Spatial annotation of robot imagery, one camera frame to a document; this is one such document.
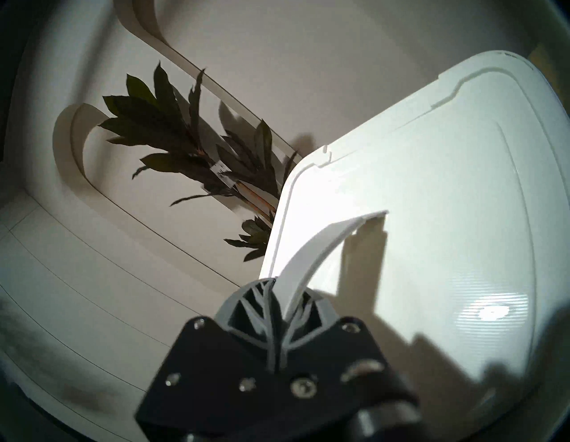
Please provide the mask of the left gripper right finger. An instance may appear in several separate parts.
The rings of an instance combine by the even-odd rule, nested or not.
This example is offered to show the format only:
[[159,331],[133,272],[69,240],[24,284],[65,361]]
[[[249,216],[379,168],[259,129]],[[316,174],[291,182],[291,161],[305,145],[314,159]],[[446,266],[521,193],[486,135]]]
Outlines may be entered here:
[[277,418],[283,441],[419,441],[417,396],[363,321],[307,290],[280,350],[295,400]]

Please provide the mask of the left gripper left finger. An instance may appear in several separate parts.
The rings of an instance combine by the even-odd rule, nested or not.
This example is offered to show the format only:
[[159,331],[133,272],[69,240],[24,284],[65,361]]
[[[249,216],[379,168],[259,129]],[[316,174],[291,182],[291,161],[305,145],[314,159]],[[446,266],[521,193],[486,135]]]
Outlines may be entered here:
[[274,372],[281,325],[274,282],[249,283],[214,318],[186,322],[136,411],[149,441],[218,438],[285,408],[285,385]]

